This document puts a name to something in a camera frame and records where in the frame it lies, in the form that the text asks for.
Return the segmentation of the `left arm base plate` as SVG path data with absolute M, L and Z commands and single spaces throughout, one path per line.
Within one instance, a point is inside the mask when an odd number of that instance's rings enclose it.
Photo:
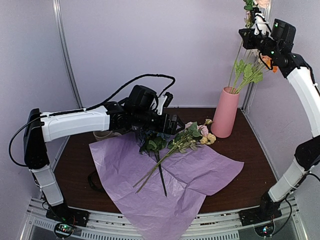
M 73 226 L 86 227 L 90 213 L 86 210 L 70 208 L 65 205 L 49 207 L 46 217 L 51 220 L 67 223 Z

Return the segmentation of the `purple tissue paper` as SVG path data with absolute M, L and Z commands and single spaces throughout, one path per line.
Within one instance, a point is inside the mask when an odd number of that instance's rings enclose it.
M 177 240 L 205 198 L 225 188 L 244 163 L 209 146 L 165 158 L 141 154 L 133 133 L 91 143 L 101 184 L 120 212 L 146 240 Z

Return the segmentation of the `peach rose stem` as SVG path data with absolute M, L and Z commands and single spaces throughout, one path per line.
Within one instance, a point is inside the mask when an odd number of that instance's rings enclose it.
M 262 33 L 267 37 L 272 33 L 272 30 L 269 26 L 269 21 L 266 20 L 264 12 L 261 11 L 261 9 L 267 9 L 270 5 L 269 0 L 246 0 L 244 5 L 245 10 L 245 28 L 244 29 L 255 29 L 255 35 L 258 33 Z M 243 49 L 243 41 L 240 43 L 238 53 L 241 52 Z M 259 52 L 258 57 L 259 59 L 262 59 L 262 53 Z M 235 67 L 235 61 L 233 63 L 233 67 L 230 73 L 230 78 L 228 82 L 228 87 L 231 87 L 231 85 L 234 82 L 235 73 L 234 73 L 234 67 Z

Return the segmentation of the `black printed ribbon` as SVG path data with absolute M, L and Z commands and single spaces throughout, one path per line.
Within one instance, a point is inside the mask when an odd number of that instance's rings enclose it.
M 100 192 L 100 193 L 104 193 L 106 194 L 106 191 L 103 187 L 98 187 L 94 181 L 93 181 L 93 177 L 94 176 L 98 176 L 98 171 L 97 170 L 94 170 L 93 172 L 91 172 L 88 176 L 87 176 L 87 181 L 88 181 L 88 184 L 90 186 L 90 188 L 96 192 Z

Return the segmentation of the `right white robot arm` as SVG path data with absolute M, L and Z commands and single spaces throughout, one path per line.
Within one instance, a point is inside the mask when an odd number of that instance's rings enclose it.
M 306 175 L 320 162 L 320 91 L 311 66 L 303 57 L 292 52 L 296 28 L 277 20 L 271 35 L 255 34 L 255 30 L 240 29 L 243 47 L 271 58 L 283 77 L 288 80 L 298 95 L 307 115 L 312 139 L 300 144 L 294 154 L 293 162 L 280 178 L 261 197 L 256 210 L 259 220 L 268 220 L 279 208 L 286 196 L 300 184 Z

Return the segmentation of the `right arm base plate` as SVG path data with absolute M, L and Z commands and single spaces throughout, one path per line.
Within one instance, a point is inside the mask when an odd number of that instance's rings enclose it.
M 241 210 L 238 214 L 243 227 L 271 221 L 282 216 L 282 212 L 279 209 L 267 212 L 262 211 L 259 206 Z

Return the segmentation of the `fuzzy green orange flower stem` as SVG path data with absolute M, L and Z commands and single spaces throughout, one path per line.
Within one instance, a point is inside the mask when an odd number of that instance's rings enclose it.
M 278 67 L 274 65 L 272 59 L 268 56 L 262 56 L 261 59 L 255 61 L 255 64 L 258 68 L 257 80 L 256 82 L 251 83 L 257 84 L 261 82 L 264 78 L 264 72 L 266 71 L 272 71 L 273 73 L 276 73 L 278 71 Z

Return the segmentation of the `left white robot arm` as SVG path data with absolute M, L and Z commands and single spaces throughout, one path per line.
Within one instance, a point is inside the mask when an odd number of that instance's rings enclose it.
M 108 102 L 94 109 L 76 109 L 68 112 L 30 112 L 28 126 L 23 136 L 24 162 L 31 170 L 46 197 L 49 209 L 61 222 L 72 218 L 62 191 L 56 181 L 47 155 L 46 143 L 66 136 L 87 132 L 115 131 L 133 127 L 174 135 L 184 129 L 184 123 L 177 115 L 163 112 L 163 106 L 156 109 Z

